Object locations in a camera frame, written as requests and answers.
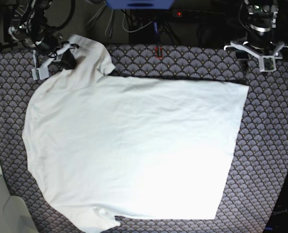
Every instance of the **blue box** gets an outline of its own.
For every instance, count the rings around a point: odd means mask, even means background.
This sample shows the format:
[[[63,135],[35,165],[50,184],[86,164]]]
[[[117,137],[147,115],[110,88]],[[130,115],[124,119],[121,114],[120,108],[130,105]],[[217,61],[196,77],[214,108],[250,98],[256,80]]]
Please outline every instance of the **blue box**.
[[[174,0],[107,0],[112,9],[170,9]]]

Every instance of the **red object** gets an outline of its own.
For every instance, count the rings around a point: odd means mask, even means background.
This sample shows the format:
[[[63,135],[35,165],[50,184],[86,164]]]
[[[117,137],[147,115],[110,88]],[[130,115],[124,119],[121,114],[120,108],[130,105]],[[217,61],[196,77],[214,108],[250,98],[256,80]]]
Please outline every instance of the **red object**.
[[[155,51],[156,51],[156,57],[158,59],[162,59],[163,58],[163,56],[162,56],[162,46],[155,47]]]

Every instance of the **gray fabric surface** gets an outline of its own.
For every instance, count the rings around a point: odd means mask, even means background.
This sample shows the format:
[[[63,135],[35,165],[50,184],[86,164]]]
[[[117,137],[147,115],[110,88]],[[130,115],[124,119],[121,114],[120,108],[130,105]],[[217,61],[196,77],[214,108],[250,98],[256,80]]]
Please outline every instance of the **gray fabric surface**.
[[[244,77],[234,53],[223,50],[164,46],[164,58],[157,59],[154,46],[109,45],[107,48],[116,65],[113,75],[236,80],[250,86],[235,158],[216,218],[134,220],[117,217],[121,226],[108,232],[262,232],[288,172],[288,63],[279,61],[276,72],[263,75],[257,62],[251,60],[250,70]],[[25,200],[39,232],[78,233],[76,227],[45,202],[27,171],[21,134],[28,102],[41,84],[32,79],[32,66],[30,50],[0,54],[2,170],[10,193]],[[51,66],[50,70],[55,73],[59,69]]]

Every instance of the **white t-shirt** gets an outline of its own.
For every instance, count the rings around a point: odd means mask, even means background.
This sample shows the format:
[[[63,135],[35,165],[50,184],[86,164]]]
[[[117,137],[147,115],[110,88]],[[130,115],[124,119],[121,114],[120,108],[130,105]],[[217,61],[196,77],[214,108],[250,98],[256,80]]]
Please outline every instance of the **white t-shirt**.
[[[87,233],[138,219],[214,219],[248,87],[112,77],[105,47],[84,37],[75,70],[34,93],[23,140],[45,200]]]

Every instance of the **patterned tablecloth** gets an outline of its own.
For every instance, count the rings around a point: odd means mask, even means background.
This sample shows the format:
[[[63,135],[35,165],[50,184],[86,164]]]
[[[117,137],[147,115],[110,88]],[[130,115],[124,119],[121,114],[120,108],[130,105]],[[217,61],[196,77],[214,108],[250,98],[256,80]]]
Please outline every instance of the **patterned tablecloth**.
[[[244,77],[234,53],[223,50],[164,46],[164,58],[157,59],[154,46],[108,45],[107,49],[116,65],[113,75],[241,81],[250,86],[235,158],[216,218],[117,217],[121,226],[108,232],[261,233],[288,172],[288,63],[279,61],[277,71],[264,75],[259,72],[256,60],[251,60]],[[25,200],[39,232],[78,233],[72,223],[45,202],[27,170],[21,134],[28,102],[41,84],[32,79],[32,67],[30,50],[0,54],[2,170],[11,195]],[[51,66],[50,71],[55,73],[59,68]]]

